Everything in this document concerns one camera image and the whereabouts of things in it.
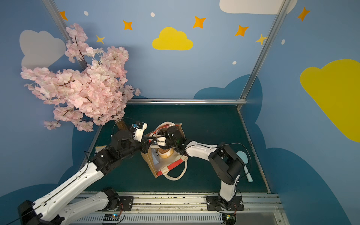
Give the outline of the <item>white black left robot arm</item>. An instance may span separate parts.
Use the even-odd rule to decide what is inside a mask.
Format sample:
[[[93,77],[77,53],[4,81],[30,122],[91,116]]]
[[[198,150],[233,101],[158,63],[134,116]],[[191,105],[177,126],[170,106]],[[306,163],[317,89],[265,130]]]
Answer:
[[[116,191],[107,187],[95,195],[76,203],[71,201],[91,184],[102,179],[121,162],[137,152],[146,153],[154,137],[133,135],[121,130],[112,136],[112,142],[96,153],[88,163],[49,194],[32,202],[24,201],[18,206],[22,225],[69,225],[96,211],[116,212],[121,209],[121,201]]]

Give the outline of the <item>beige red canvas tote bag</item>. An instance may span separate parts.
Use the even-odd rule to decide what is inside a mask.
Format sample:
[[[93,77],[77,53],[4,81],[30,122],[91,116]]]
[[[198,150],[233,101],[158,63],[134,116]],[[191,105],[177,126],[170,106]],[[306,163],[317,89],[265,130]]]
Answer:
[[[146,134],[145,136],[156,137],[157,141],[158,141],[158,137],[160,137],[158,135],[159,131],[164,128],[174,126],[174,125],[182,126],[181,123],[176,124],[176,123],[167,121],[167,122],[160,124],[154,131]],[[153,144],[148,149],[147,154],[143,154],[143,153],[141,154],[143,160],[147,163],[147,165],[148,165],[150,171],[152,172],[152,174],[154,175],[154,177],[157,178],[157,177],[163,175],[165,178],[167,178],[170,181],[177,181],[177,180],[181,179],[183,177],[183,175],[185,174],[185,172],[187,171],[188,157],[185,155],[181,155],[174,151],[172,156],[170,156],[169,158],[162,159],[158,155],[159,148],[160,147],[157,144]],[[168,175],[168,173],[171,170],[173,170],[174,168],[176,168],[177,166],[179,166],[182,163],[184,163],[185,166],[184,166],[182,173],[179,176],[172,177],[172,176]]]

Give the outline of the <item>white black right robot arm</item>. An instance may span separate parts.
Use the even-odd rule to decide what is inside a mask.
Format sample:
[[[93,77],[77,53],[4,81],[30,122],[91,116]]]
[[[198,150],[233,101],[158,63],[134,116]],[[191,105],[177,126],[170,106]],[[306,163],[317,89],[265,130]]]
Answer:
[[[221,187],[217,197],[206,197],[208,211],[244,210],[242,196],[237,195],[237,185],[240,178],[248,175],[248,170],[246,162],[235,153],[230,143],[209,145],[191,141],[184,136],[180,127],[170,126],[156,134],[156,144],[164,150],[174,150],[185,160],[195,157],[210,162],[221,180]]]

